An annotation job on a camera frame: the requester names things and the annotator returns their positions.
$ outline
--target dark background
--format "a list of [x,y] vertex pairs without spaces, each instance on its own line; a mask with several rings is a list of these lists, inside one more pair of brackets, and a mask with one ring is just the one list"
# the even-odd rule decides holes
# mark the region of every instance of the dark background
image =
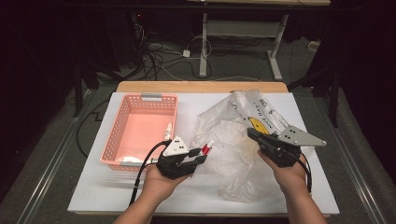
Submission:
[[[341,87],[353,114],[395,181],[396,156],[391,139],[396,133],[392,92],[396,84],[396,32],[392,1],[332,1],[339,7],[362,3],[366,5],[360,13],[290,16],[284,39],[293,41],[304,36],[322,40],[308,76],[324,66],[340,72]],[[59,8],[50,0],[0,3],[0,199],[18,176],[46,124],[65,104],[64,98],[74,84],[76,65],[89,59],[119,71],[120,65],[134,61],[136,55],[125,53],[134,48],[127,16],[114,11],[80,14]],[[146,12],[143,16],[142,22],[150,30],[179,36],[181,42],[201,29],[199,14],[180,12],[169,17]],[[97,87],[94,72],[98,68],[82,67],[87,85]]]

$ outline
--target person's left hand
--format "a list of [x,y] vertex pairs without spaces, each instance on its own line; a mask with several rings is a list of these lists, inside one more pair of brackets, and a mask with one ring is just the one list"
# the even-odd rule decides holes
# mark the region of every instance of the person's left hand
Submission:
[[161,174],[156,165],[150,165],[146,171],[145,183],[140,197],[150,198],[156,203],[161,203],[171,196],[175,187],[187,177],[189,175],[174,180],[169,179]]

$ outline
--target wooden table edge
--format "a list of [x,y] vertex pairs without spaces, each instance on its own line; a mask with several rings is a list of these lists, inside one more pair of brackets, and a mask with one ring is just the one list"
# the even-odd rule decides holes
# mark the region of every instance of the wooden table edge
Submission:
[[221,81],[122,81],[118,92],[206,92],[260,90],[288,92],[283,82],[221,82]]

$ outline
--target white cable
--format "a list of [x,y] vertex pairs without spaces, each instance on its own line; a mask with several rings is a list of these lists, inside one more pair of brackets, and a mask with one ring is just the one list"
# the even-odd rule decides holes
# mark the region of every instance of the white cable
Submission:
[[136,23],[135,25],[136,25],[138,28],[140,28],[137,37],[139,37],[139,36],[140,36],[140,33],[142,33],[142,41],[140,41],[140,44],[139,44],[139,46],[138,46],[138,47],[140,47],[140,46],[143,44],[143,39],[145,38],[145,30],[143,29],[143,27],[142,27],[141,25],[139,25],[139,24],[137,24],[137,23]]
[[191,41],[190,41],[190,44],[192,43],[192,41],[194,41],[194,40],[196,40],[196,39],[198,39],[198,38],[201,38],[201,39],[203,39],[204,41],[206,41],[207,42],[207,44],[209,45],[209,53],[207,53],[207,55],[206,55],[206,57],[207,56],[209,56],[210,55],[210,53],[212,52],[212,45],[210,44],[210,42],[209,42],[209,40],[208,39],[206,39],[206,38],[203,38],[202,36],[200,36],[200,35],[198,35],[198,36],[196,36],[195,38],[193,38]]
[[164,67],[162,67],[161,65],[160,65],[160,67],[161,67],[161,69],[163,69],[163,71],[165,71],[170,77],[172,77],[172,78],[174,78],[174,79],[176,79],[176,80],[179,80],[179,81],[187,81],[187,80],[184,80],[184,79],[181,79],[181,78],[178,78],[178,77],[174,77],[172,74],[170,74]]
[[[171,49],[171,50],[172,50],[172,51],[163,51],[163,53],[175,53],[175,54],[178,54],[178,55],[182,55],[182,54],[179,53],[177,50],[172,49],[172,48],[170,48],[170,47],[167,47],[167,46],[165,46],[165,45],[161,45],[161,44],[150,44],[150,45],[161,46],[161,47],[163,47],[163,48]],[[186,59],[200,60],[201,58],[186,58]]]

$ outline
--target human hand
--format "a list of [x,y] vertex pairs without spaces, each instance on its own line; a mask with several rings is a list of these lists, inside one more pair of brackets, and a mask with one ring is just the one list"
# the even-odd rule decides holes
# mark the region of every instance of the human hand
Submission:
[[[308,193],[305,183],[305,170],[299,163],[296,162],[291,167],[280,168],[260,150],[257,153],[273,169],[275,179],[283,193],[288,195]],[[300,155],[300,160],[304,164],[306,163],[303,155]]]
[[185,175],[178,179],[169,179],[161,174],[156,165],[150,165],[139,198],[150,198],[152,202],[159,204],[171,196],[175,187],[188,177],[189,175]]

